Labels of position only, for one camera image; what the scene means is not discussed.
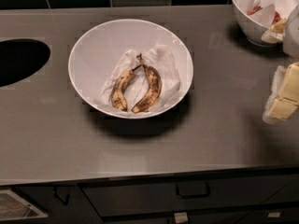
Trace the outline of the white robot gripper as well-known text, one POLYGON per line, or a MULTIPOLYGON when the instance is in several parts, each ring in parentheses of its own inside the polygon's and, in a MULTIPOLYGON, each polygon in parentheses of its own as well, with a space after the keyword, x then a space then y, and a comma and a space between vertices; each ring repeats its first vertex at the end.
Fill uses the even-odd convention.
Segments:
MULTIPOLYGON (((299 58, 299 6, 289 15, 266 28, 261 39, 276 44, 283 41, 283 51, 293 58, 299 58)), ((276 70, 269 96, 263 112, 263 121, 277 124, 287 120, 299 108, 299 63, 276 70)))

